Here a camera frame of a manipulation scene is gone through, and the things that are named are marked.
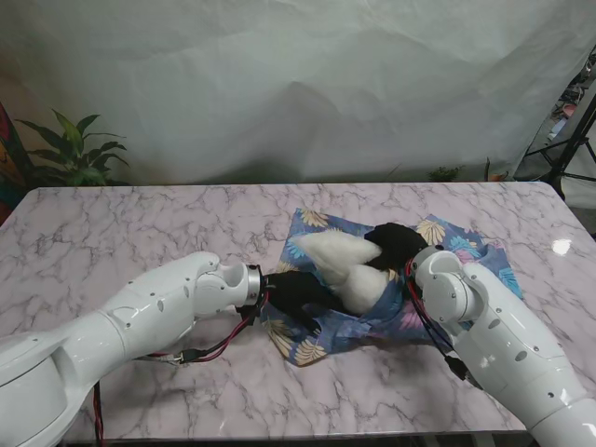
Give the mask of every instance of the green leaf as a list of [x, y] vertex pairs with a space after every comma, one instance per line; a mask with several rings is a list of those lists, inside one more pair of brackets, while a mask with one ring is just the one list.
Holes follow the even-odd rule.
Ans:
[[35, 123], [32, 123], [31, 121], [24, 121], [22, 119], [17, 119], [17, 121], [35, 130], [41, 136], [41, 138], [46, 140], [46, 142], [50, 144], [52, 147], [58, 149], [61, 152], [61, 154], [67, 157], [70, 156], [72, 152], [70, 144], [66, 140], [61, 138], [61, 136], [58, 135], [56, 132], [48, 128], [44, 128], [42, 126], [37, 126]]
[[129, 166], [129, 164], [122, 158], [120, 158], [119, 156], [117, 156], [116, 154], [103, 154], [102, 156], [98, 156], [95, 161], [93, 161], [92, 163], [92, 167], [99, 169], [99, 170], [109, 170], [105, 167], [105, 162], [108, 161], [110, 158], [117, 158], [118, 160], [120, 160], [122, 163], [124, 163], [125, 165]]
[[88, 126], [95, 121], [97, 118], [99, 117], [99, 115], [89, 115], [86, 116], [85, 118], [81, 119], [78, 124], [76, 125], [76, 128], [78, 129], [79, 133], [81, 135], [83, 135], [85, 133], [85, 129], [88, 128]]
[[64, 158], [58, 154], [57, 152], [54, 151], [49, 151], [48, 149], [40, 149], [38, 151], [29, 151], [29, 155], [30, 156], [39, 156], [41, 158], [44, 158], [45, 160], [49, 160], [53, 163], [57, 163], [59, 165], [62, 165], [64, 163]]
[[91, 135], [108, 135], [109, 137], [117, 137], [117, 138], [127, 138], [127, 137], [123, 137], [121, 135], [116, 135], [115, 133], [88, 133], [87, 135], [85, 135], [83, 137], [83, 140], [85, 140], [87, 137], [90, 137]]
[[101, 154], [103, 154], [106, 151], [109, 151], [110, 149], [122, 149], [123, 151], [127, 150], [127, 148], [124, 147], [119, 142], [107, 142], [99, 149], [93, 149], [93, 150], [89, 151], [89, 153], [87, 154], [88, 163], [92, 163], [93, 160], [95, 160], [98, 156], [100, 156]]
[[83, 153], [83, 137], [81, 136], [81, 132], [79, 132], [76, 126], [66, 119], [64, 115], [55, 110], [53, 110], [53, 112], [64, 129], [64, 133], [66, 133], [66, 140], [73, 146], [76, 154], [81, 156]]
[[105, 176], [95, 168], [78, 170], [67, 181], [69, 186], [104, 186], [105, 182]]
[[60, 179], [65, 179], [68, 175], [68, 172], [61, 169], [52, 168], [51, 166], [35, 166], [34, 170], [32, 171], [34, 177], [45, 179], [48, 177], [56, 177]]

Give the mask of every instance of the wall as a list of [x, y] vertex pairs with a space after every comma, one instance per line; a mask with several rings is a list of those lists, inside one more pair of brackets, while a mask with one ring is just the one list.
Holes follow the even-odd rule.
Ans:
[[[592, 0], [6, 0], [0, 101], [126, 135], [132, 183], [513, 170], [596, 38]], [[28, 149], [44, 146], [19, 127]]]

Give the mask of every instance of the wire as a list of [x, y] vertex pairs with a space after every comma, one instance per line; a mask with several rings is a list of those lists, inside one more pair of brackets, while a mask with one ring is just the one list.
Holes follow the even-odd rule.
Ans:
[[447, 340], [447, 338], [445, 338], [445, 336], [434, 325], [434, 323], [432, 322], [431, 318], [428, 316], [428, 314], [424, 308], [424, 304], [422, 304], [420, 297], [418, 297], [418, 293], [416, 293], [415, 287], [413, 285], [413, 279], [411, 276], [412, 262], [413, 262], [413, 260], [410, 260], [406, 264], [406, 268], [405, 268], [406, 279], [405, 280], [406, 280], [406, 284], [408, 286], [410, 295], [412, 297], [413, 308], [416, 311], [416, 313], [418, 314], [418, 317], [422, 321], [422, 324], [424, 325], [425, 329], [427, 330], [428, 336], [430, 336], [430, 339], [433, 341], [434, 345], [437, 347], [437, 349], [444, 356], [445, 354], [444, 354], [443, 350], [439, 347], [439, 344], [436, 342], [432, 333], [430, 333], [430, 330], [434, 331], [439, 336], [439, 338], [443, 341], [443, 343], [446, 344], [448, 347], [450, 347], [452, 350], [454, 350], [454, 347], [451, 344], [451, 342], [449, 340]]
[[93, 412], [95, 414], [95, 441], [103, 447], [103, 416], [102, 416], [102, 391], [100, 382], [93, 386]]
[[226, 350], [226, 348], [230, 345], [230, 342], [232, 341], [232, 339], [234, 339], [234, 337], [236, 337], [244, 328], [246, 328], [249, 321], [252, 318], [256, 317], [257, 312], [260, 311], [268, 301], [269, 301], [269, 291], [267, 289], [265, 289], [264, 299], [263, 299], [263, 302], [261, 303], [261, 305], [256, 306], [254, 311], [252, 311], [250, 315], [246, 316], [242, 321], [240, 321], [240, 323], [232, 330], [232, 332], [227, 336], [227, 338], [223, 339], [219, 343], [222, 345], [220, 350], [211, 356], [200, 357], [198, 359], [192, 360], [192, 362], [193, 363], [204, 363], [206, 361], [211, 361], [211, 360], [214, 360], [214, 359], [217, 359], [218, 357], [220, 357], [222, 355], [222, 353]]

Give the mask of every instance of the black cable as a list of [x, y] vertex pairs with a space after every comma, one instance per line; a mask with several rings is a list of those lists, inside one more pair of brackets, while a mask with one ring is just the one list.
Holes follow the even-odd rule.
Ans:
[[[269, 287], [269, 286], [264, 286], [263, 290], [270, 289], [270, 288], [271, 287]], [[237, 337], [239, 333], [241, 333], [242, 331], [244, 331], [246, 329], [247, 326], [252, 324], [252, 321], [254, 321], [254, 319], [259, 316], [263, 306], [264, 306], [264, 292], [259, 297], [257, 303], [249, 311], [249, 313], [247, 314], [247, 318], [245, 318], [246, 322], [244, 323], [243, 326], [241, 326], [237, 330], [237, 332], [234, 334], [234, 337]], [[192, 348], [192, 347], [188, 348], [188, 349], [184, 349], [181, 352], [182, 361], [180, 363], [185, 364], [185, 363], [201, 361], [202, 358], [208, 356], [209, 354], [212, 354], [213, 352], [217, 351], [218, 349], [221, 349], [222, 347], [224, 347], [224, 345], [229, 343], [230, 336], [231, 335], [228, 335], [221, 342], [219, 342], [217, 345], [214, 345], [207, 349], [196, 349], [196, 348]]]
[[440, 339], [443, 341], [444, 344], [446, 344], [448, 347], [451, 348], [451, 350], [454, 350], [454, 346], [451, 344], [451, 342], [449, 340], [447, 340], [445, 338], [445, 336], [437, 329], [437, 327], [435, 326], [434, 322], [431, 321], [427, 315], [422, 311], [422, 309], [420, 309], [420, 307], [418, 306], [418, 303], [416, 302], [415, 298], [413, 296], [410, 296], [410, 300], [412, 301], [412, 304], [414, 305], [414, 309], [416, 310], [416, 313], [418, 314], [418, 317], [420, 317], [420, 319], [422, 320], [423, 324], [424, 322], [427, 323], [427, 325], [430, 327], [430, 329], [432, 329], [439, 337]]
[[439, 352], [444, 356], [447, 357], [445, 355], [445, 352], [442, 350], [442, 348], [440, 347], [439, 342], [437, 342], [437, 340], [435, 339], [435, 337], [432, 334], [432, 331], [430, 330], [429, 326], [428, 326], [428, 322], [426, 320], [426, 317], [424, 316], [424, 313], [421, 311], [420, 307], [418, 307], [418, 303], [414, 300], [414, 298], [411, 299], [412, 301], [412, 305], [414, 310], [416, 311], [416, 314], [418, 314], [418, 317], [420, 318], [420, 321], [422, 321], [422, 325], [425, 327], [425, 329], [427, 330], [427, 334], [430, 337], [430, 340], [432, 340], [433, 345], [439, 350]]

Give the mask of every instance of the black tripod stand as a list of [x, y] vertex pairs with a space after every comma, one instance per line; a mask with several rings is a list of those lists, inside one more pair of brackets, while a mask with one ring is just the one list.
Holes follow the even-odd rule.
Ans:
[[[594, 154], [594, 150], [592, 149], [592, 146], [589, 144], [589, 138], [586, 136], [588, 134], [589, 129], [592, 127], [592, 124], [594, 124], [595, 120], [596, 120], [596, 96], [594, 96], [592, 98], [592, 100], [589, 102], [588, 108], [586, 109], [586, 112], [579, 120], [576, 130], [574, 130], [574, 133], [571, 135], [571, 138], [564, 140], [562, 142], [557, 142], [555, 144], [551, 144], [547, 147], [543, 147], [542, 149], [533, 151], [529, 154], [526, 154], [523, 157], [526, 158], [527, 156], [533, 156], [535, 154], [540, 154], [545, 158], [545, 160], [547, 160], [547, 162], [550, 165], [550, 172], [545, 174], [542, 177], [542, 180], [544, 180], [547, 183], [553, 184], [559, 177], [570, 177], [572, 179], [596, 182], [596, 178], [594, 178], [594, 177], [587, 177], [585, 175], [577, 175], [577, 174], [565, 172], [565, 170], [567, 169], [567, 166], [569, 165], [569, 163], [575, 156], [577, 149], [579, 149], [579, 147], [583, 144], [586, 145], [586, 147], [588, 148], [589, 154], [591, 155], [592, 159], [594, 160], [594, 163], [596, 163], [596, 155]], [[553, 160], [549, 156], [549, 150], [554, 149], [555, 147], [562, 146], [564, 144], [566, 144], [566, 145], [562, 151], [561, 156], [559, 156], [559, 158], [557, 158], [556, 160]]]

